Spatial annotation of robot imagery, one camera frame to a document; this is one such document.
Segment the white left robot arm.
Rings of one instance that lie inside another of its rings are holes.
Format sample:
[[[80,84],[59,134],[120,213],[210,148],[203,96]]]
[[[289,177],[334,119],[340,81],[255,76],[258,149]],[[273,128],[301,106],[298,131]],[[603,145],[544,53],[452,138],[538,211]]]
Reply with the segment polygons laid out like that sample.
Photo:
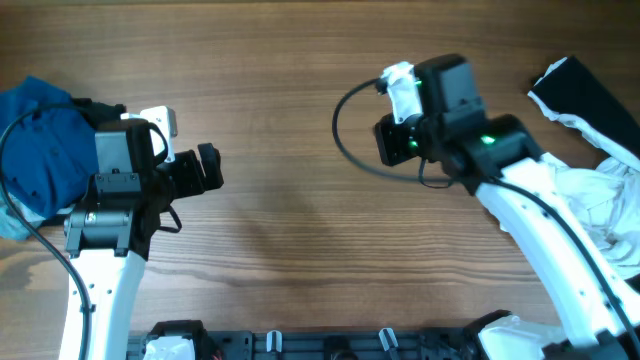
[[[177,154],[155,151],[157,125],[144,119],[103,124],[95,134],[98,171],[67,218],[72,273],[59,356],[123,359],[152,236],[174,200],[219,189],[221,155],[210,143]]]

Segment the black t-shirt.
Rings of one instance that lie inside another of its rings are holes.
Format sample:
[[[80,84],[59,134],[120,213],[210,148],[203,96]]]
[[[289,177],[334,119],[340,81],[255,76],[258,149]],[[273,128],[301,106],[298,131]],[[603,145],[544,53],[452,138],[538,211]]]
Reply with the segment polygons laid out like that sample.
[[[579,130],[593,146],[639,166],[639,124],[576,57],[549,65],[528,96],[549,120]]]

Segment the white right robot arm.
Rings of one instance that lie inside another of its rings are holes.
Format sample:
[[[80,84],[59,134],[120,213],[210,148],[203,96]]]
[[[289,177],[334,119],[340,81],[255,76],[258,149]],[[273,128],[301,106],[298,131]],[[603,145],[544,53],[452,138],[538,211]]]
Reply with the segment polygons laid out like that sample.
[[[489,118],[472,69],[457,54],[387,67],[377,90],[392,104],[375,127],[380,157],[439,163],[515,240],[543,283],[559,327],[511,314],[480,325],[488,359],[635,359],[639,296],[596,249],[514,116]]]

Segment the white t-shirt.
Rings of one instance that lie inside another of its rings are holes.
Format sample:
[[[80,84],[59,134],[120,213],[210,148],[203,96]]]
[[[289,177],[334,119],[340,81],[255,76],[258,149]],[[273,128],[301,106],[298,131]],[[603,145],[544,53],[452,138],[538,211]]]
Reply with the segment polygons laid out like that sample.
[[[541,161],[596,248],[631,282],[639,278],[639,166],[604,152],[607,158],[594,168],[571,167],[549,152]]]

